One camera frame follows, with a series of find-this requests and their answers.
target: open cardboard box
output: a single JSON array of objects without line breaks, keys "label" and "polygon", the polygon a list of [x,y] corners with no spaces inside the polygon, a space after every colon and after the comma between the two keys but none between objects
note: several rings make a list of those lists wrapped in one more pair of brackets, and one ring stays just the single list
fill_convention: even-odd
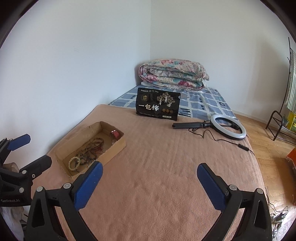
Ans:
[{"label": "open cardboard box", "polygon": [[[113,130],[118,131],[120,136],[119,139],[112,144],[110,132]],[[80,174],[85,173],[91,164],[86,163],[85,165],[80,165],[77,168],[79,172],[70,171],[68,169],[68,163],[70,159],[76,156],[78,151],[84,149],[92,139],[97,137],[100,137],[104,140],[104,144],[102,146],[103,153],[101,155],[97,154],[99,155],[97,161],[101,162],[103,166],[126,146],[124,133],[122,131],[106,122],[100,121],[78,132],[74,137],[67,140],[66,143],[64,143],[54,152],[59,165],[73,181]]]}]

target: wooden floor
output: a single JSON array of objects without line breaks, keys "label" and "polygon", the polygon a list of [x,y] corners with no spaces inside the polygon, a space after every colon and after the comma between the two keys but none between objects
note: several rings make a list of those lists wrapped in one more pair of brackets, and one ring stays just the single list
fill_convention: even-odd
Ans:
[{"label": "wooden floor", "polygon": [[277,240],[281,240],[296,218],[296,177],[285,159],[295,145],[280,139],[273,141],[272,134],[265,129],[266,124],[241,115],[236,116],[250,137],[270,202],[278,211],[288,206],[289,213],[277,236]]}]

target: brown blanket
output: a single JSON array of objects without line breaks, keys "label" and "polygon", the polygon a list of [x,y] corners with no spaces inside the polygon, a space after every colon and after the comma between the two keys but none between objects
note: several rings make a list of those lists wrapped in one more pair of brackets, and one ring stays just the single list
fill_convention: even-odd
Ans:
[{"label": "brown blanket", "polygon": [[[201,240],[220,214],[197,179],[197,166],[202,162],[240,190],[264,189],[252,153],[215,142],[209,133],[202,139],[186,129],[172,129],[170,120],[99,105],[48,153],[52,166],[34,180],[32,196],[38,186],[53,189],[69,182],[53,151],[97,121],[116,126],[126,138],[126,148],[104,166],[102,179],[80,210],[98,240]],[[178,117],[178,122],[195,121],[198,119]],[[212,133],[224,138],[214,130]],[[240,143],[250,148],[247,139]],[[74,240],[65,219],[59,216],[68,239]],[[236,219],[226,240],[234,235],[238,222]]]}]

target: silver screw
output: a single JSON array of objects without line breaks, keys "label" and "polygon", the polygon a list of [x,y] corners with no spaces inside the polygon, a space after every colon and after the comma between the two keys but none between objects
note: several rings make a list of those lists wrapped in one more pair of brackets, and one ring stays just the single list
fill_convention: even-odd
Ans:
[{"label": "silver screw", "polygon": [[263,194],[263,190],[261,188],[257,188],[257,193]]},{"label": "silver screw", "polygon": [[68,188],[71,187],[71,183],[65,183],[65,184],[63,185],[63,187],[64,187],[65,189],[68,189]]},{"label": "silver screw", "polygon": [[229,186],[229,189],[232,190],[232,191],[236,191],[237,190],[237,187],[235,185],[231,184]]},{"label": "silver screw", "polygon": [[41,192],[42,190],[43,190],[43,187],[41,187],[41,186],[37,187],[37,189],[36,189],[37,192]]}]

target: black snack bag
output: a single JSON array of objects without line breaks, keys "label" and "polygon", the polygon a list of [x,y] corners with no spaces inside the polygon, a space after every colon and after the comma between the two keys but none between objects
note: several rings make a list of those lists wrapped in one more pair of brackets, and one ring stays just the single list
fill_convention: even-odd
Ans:
[{"label": "black snack bag", "polygon": [[138,88],[137,114],[176,121],[180,97],[181,94],[176,92]]}]

